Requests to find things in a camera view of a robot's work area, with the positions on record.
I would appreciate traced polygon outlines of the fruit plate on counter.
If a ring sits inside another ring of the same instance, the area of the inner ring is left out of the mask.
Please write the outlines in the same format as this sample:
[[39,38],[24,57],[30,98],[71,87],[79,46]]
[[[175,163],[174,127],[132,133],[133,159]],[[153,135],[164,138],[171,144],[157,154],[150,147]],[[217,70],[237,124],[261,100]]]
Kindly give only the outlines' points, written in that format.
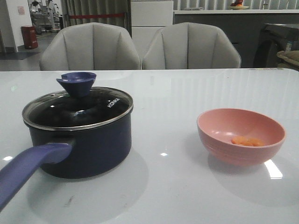
[[243,4],[243,0],[234,0],[229,5],[229,9],[232,9],[232,10],[244,10],[244,9],[249,9],[249,6],[245,6]]

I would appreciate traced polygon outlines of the right grey upholstered chair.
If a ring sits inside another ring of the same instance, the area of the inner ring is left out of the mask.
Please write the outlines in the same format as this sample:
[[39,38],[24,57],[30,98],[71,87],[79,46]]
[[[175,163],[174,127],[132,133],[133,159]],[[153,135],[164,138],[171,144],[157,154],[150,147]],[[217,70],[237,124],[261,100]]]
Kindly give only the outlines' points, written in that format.
[[159,29],[143,57],[144,70],[240,68],[241,56],[222,29],[183,22]]

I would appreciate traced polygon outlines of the glass lid with blue knob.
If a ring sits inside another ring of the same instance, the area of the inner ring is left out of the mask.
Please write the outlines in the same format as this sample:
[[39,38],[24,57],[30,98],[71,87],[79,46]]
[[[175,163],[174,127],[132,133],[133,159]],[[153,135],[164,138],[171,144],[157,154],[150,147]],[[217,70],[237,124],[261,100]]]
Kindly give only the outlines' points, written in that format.
[[93,72],[69,72],[57,82],[62,91],[28,103],[22,117],[26,125],[47,131],[79,131],[113,123],[133,109],[132,97],[119,89],[93,86]]

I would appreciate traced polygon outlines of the red bin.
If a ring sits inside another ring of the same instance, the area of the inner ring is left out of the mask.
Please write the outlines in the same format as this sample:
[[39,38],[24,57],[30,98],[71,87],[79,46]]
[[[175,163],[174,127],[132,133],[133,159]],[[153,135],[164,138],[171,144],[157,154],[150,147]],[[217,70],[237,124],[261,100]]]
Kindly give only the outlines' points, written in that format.
[[22,33],[25,49],[35,49],[38,47],[35,27],[22,26],[21,33]]

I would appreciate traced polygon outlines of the red barrier belt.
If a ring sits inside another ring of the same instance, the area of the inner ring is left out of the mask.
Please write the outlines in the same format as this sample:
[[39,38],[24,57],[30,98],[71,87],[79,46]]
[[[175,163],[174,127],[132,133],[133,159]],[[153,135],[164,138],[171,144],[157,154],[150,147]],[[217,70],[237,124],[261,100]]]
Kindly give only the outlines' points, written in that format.
[[69,19],[97,19],[97,18],[118,18],[124,17],[125,13],[118,14],[98,14],[98,15],[69,15]]

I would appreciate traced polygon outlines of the pink plastic bowl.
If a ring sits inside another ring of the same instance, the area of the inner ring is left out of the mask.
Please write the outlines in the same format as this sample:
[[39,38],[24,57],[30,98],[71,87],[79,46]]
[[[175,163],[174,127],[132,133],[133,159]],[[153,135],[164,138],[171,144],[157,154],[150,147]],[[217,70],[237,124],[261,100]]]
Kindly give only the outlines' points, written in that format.
[[[270,160],[286,139],[285,129],[277,121],[244,109],[206,111],[198,116],[197,126],[204,147],[217,159],[236,166],[253,166]],[[231,143],[235,136],[258,138],[265,145],[235,145]]]

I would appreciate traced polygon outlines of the white refrigerator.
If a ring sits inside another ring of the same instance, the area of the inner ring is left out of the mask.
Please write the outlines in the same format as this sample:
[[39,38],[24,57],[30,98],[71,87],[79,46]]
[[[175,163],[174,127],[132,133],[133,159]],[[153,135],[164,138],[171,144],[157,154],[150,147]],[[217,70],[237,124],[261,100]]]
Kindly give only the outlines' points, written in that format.
[[130,7],[132,39],[139,56],[143,57],[155,32],[172,24],[173,1],[132,0]]

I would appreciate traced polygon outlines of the grey upholstered chair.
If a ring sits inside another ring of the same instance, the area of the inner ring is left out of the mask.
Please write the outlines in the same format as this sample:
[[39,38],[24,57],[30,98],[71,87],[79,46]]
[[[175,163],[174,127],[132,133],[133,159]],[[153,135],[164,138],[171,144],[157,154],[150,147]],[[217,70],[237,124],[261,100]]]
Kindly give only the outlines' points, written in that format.
[[144,70],[240,68],[241,56],[222,29],[183,22],[159,29],[143,57]]
[[129,32],[91,22],[62,29],[43,52],[40,70],[139,70],[141,59]]

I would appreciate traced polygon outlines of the grey curtain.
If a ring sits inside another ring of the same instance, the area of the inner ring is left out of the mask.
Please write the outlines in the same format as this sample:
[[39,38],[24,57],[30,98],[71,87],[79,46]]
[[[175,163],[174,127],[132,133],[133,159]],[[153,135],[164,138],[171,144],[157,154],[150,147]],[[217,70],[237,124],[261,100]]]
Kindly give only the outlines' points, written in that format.
[[[90,22],[99,22],[125,28],[129,34],[131,29],[131,7],[129,0],[63,0],[62,14],[64,26],[69,27]],[[97,19],[69,19],[69,15],[98,15],[125,13],[124,17]]]

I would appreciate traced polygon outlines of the left grey upholstered chair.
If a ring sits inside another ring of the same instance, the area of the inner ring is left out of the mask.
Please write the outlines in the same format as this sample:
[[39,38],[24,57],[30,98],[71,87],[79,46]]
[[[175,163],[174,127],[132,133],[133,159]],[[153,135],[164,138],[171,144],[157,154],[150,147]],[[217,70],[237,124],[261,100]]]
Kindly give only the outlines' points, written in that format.
[[91,22],[62,29],[43,52],[40,70],[139,70],[141,59],[129,32]]

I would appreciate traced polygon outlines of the grey kitchen counter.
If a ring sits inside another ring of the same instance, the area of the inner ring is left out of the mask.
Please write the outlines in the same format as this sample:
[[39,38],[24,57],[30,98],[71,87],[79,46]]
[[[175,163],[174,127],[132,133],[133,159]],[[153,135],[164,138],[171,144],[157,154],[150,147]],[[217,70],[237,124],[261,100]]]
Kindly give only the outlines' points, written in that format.
[[193,22],[221,28],[239,52],[243,68],[253,61],[266,23],[299,24],[298,10],[175,10],[174,23]]

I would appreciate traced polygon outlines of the dark appliance at right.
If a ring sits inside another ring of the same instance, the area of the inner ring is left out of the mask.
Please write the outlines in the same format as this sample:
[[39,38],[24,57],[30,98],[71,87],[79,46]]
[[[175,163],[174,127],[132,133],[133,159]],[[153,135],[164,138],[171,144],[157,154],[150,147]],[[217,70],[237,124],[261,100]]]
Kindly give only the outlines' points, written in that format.
[[273,68],[280,63],[277,53],[299,49],[299,25],[266,23],[261,29],[254,68]]

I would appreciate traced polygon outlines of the orange sliced ham pieces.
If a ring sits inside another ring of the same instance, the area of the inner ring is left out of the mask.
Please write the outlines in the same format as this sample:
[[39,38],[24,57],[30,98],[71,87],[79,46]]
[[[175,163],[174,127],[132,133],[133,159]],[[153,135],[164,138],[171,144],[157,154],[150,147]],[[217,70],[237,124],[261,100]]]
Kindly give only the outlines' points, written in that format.
[[258,138],[247,138],[245,136],[235,136],[232,138],[231,143],[249,147],[262,147],[265,145],[264,142]]

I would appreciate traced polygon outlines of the beige cushion at right edge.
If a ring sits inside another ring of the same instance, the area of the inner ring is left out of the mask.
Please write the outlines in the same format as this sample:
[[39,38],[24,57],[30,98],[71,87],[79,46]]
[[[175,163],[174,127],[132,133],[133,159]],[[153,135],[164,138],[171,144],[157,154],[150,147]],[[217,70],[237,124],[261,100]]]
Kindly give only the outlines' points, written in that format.
[[278,68],[288,68],[292,70],[299,70],[299,51],[279,51],[277,57],[280,63],[277,64]]

